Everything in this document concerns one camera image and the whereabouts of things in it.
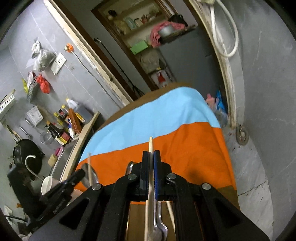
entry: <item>kitchen counter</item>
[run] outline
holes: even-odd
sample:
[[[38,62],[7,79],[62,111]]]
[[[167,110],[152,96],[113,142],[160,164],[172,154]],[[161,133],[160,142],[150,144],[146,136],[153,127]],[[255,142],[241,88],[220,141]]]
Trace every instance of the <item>kitchen counter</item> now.
[[[89,123],[87,123],[78,136],[77,139],[74,139],[69,145],[64,148],[63,153],[57,160],[51,175],[53,178],[60,180],[60,182],[66,180],[74,171],[79,162],[80,152],[82,150],[85,141],[87,140],[88,135],[91,132],[91,129],[96,122],[99,112],[95,113],[93,118]]]

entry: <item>light blue cloth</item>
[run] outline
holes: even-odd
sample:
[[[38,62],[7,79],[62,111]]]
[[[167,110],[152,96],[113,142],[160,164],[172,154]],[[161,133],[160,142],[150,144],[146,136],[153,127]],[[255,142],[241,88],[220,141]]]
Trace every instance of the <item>light blue cloth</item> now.
[[[97,131],[80,161],[86,159],[88,153],[93,156],[122,150],[195,122],[208,122],[212,127],[220,128],[214,113],[197,90],[189,87],[173,89]]]

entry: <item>wooden board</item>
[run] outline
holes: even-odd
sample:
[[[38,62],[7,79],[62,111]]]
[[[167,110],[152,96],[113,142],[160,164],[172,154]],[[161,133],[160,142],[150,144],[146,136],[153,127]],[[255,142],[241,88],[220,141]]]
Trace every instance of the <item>wooden board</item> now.
[[[89,123],[87,123],[83,128],[82,131],[78,137],[78,141],[71,153],[71,155],[68,158],[68,161],[66,163],[66,166],[64,168],[64,171],[62,173],[62,176],[60,178],[60,182],[66,180],[74,171],[75,168],[75,163],[77,161],[77,158],[81,152],[81,149],[85,143],[85,140],[87,138],[87,136],[89,135],[94,123],[96,122],[98,116],[99,116],[100,112],[97,112],[94,114],[93,118],[91,119],[91,121]]]

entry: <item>red plastic bag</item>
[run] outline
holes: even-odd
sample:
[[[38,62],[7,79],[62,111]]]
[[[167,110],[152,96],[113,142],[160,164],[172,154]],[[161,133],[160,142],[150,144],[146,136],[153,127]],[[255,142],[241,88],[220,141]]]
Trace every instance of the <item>red plastic bag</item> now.
[[[39,74],[39,76],[36,78],[37,83],[40,85],[40,89],[43,93],[49,94],[50,93],[50,85],[48,81],[42,77],[42,74]]]

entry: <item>orange cloth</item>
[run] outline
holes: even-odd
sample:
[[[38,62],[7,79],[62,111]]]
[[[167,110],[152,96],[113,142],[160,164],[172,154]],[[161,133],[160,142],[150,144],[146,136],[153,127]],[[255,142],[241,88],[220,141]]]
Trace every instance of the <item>orange cloth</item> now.
[[[160,150],[161,160],[171,165],[172,171],[188,182],[208,182],[216,189],[232,186],[236,190],[234,174],[222,130],[209,123],[198,122],[181,125],[176,131],[153,139],[154,150]],[[125,174],[130,161],[142,161],[149,143],[91,157],[91,165],[102,185],[115,183]],[[87,159],[78,164],[87,163]],[[86,188],[80,182],[76,187]]]

